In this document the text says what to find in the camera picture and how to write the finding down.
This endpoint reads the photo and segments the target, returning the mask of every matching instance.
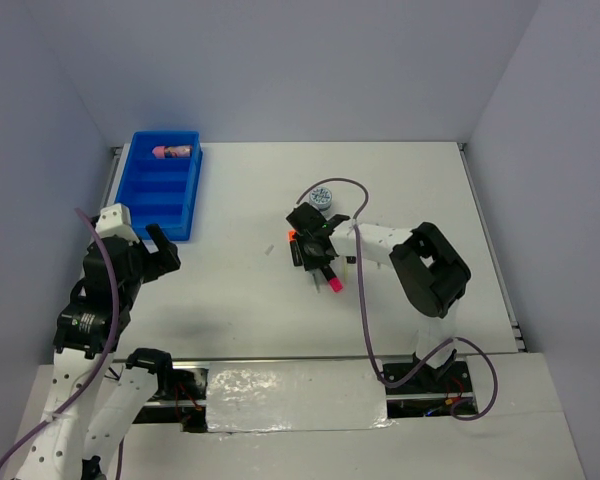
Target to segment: blue container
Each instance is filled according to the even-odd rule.
[[[191,158],[157,159],[152,150],[160,145],[191,145]],[[148,131],[133,136],[116,203],[129,207],[138,237],[149,239],[145,227],[157,223],[169,240],[189,240],[201,164],[198,132]]]

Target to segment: gray wall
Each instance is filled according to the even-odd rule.
[[[538,0],[27,0],[111,144],[467,140]]]
[[[523,332],[600,479],[600,0],[543,0],[469,142]]]
[[[80,273],[108,151],[24,3],[0,0],[0,455]]]

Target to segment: blue bin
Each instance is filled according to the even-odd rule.
[[[191,158],[157,159],[152,150],[160,145],[192,145]],[[133,136],[116,203],[129,207],[138,237],[149,239],[145,227],[157,223],[169,240],[189,240],[201,164],[198,132],[147,131]]]

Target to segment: white tabletop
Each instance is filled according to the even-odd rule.
[[[584,480],[544,357],[492,358],[500,395],[478,421],[404,418],[370,430],[233,435],[181,433],[175,424],[133,425],[125,438],[122,478]],[[491,375],[477,356],[468,366],[483,408]],[[52,375],[52,366],[39,368],[18,438],[39,421]],[[114,388],[115,382],[103,384],[97,407]],[[13,478],[29,448],[14,456],[5,479]],[[115,478],[115,464],[107,478]]]
[[[323,178],[367,186],[360,220],[391,227],[435,223],[472,271],[458,334],[491,353],[517,351],[505,303],[458,148],[454,143],[203,144],[191,240],[180,271],[144,285],[118,358],[140,346],[174,358],[364,355],[355,271],[334,294],[291,262],[285,221],[298,195]],[[126,153],[115,176],[115,197]],[[351,214],[362,194],[331,184],[330,214]],[[342,265],[334,262],[343,278]],[[365,265],[376,353],[410,354],[412,310],[395,272]]]

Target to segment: pink cap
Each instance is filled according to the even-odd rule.
[[[338,293],[343,288],[342,283],[340,283],[340,279],[338,277],[334,277],[331,280],[329,280],[329,285],[331,285],[331,290],[333,290],[336,293]]]
[[[164,158],[164,147],[156,147],[151,150],[151,153],[153,153],[156,158]]]

